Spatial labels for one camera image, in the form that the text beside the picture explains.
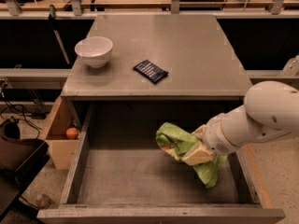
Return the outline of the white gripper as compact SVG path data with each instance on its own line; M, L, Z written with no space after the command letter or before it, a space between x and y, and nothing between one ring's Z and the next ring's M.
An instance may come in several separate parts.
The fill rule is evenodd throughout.
M206 146L195 143L181 159L190 166L213 161L213 152L228 155L237 152L249 141L248 117L245 112L221 113L198 127L192 135L203 139Z

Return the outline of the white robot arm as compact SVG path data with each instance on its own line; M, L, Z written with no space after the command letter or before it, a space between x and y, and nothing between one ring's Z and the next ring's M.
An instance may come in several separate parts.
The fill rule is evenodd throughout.
M244 104L210 119L182 160L189 165L237 152L249 143L284 140L299 134L299 90L276 81L253 85Z

